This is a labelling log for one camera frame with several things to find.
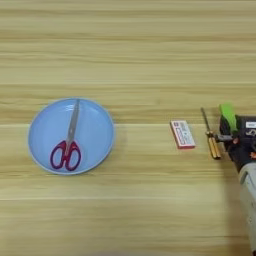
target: screwdriver handle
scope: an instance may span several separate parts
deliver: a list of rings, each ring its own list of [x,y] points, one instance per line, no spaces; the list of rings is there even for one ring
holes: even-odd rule
[[[221,154],[216,142],[216,139],[214,137],[213,132],[207,132],[206,133],[207,137],[208,137],[208,143],[209,143],[209,147],[210,147],[210,151],[212,154],[213,159],[221,159]]]

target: small box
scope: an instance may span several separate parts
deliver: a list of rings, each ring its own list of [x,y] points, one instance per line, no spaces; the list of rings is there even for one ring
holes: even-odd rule
[[[179,149],[195,148],[196,144],[188,127],[187,121],[171,121],[170,125]]]

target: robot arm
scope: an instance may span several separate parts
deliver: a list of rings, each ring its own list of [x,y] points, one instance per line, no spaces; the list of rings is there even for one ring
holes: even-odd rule
[[[251,249],[256,256],[256,117],[237,116],[230,105],[221,105],[219,141],[235,163],[241,184]]]
[[[253,255],[256,256],[256,163],[245,165],[239,174],[241,200],[245,206],[249,237]]]

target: scissors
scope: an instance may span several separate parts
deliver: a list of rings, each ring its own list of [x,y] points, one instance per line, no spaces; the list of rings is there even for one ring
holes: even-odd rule
[[[74,106],[74,110],[72,113],[69,129],[68,129],[68,136],[66,140],[61,141],[52,151],[51,153],[51,165],[54,169],[60,169],[63,167],[64,162],[66,161],[65,167],[68,171],[74,171],[78,165],[80,164],[81,161],[81,151],[74,141],[75,137],[75,132],[76,132],[76,125],[77,125],[77,120],[78,120],[78,115],[79,115],[79,99],[76,100],[76,104]],[[56,164],[54,162],[54,155],[55,153],[61,150],[61,158],[60,162]],[[77,162],[75,165],[71,166],[71,158],[72,154],[76,152],[78,154]]]

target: red scissors handle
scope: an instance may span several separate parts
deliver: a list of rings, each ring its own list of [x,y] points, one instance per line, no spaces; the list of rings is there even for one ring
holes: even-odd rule
[[[53,151],[51,153],[51,158],[50,158],[51,165],[54,169],[60,169],[63,167],[64,162],[66,161],[66,165],[65,165],[66,169],[68,171],[74,171],[81,162],[80,149],[74,141],[71,143],[71,145],[69,147],[69,151],[67,153],[66,153],[66,148],[67,148],[67,142],[65,140],[63,140],[53,149]],[[54,155],[58,150],[61,150],[61,159],[58,164],[55,164]],[[72,157],[73,152],[77,152],[78,159],[77,159],[76,164],[74,166],[71,166],[70,162],[71,162],[71,157]]]

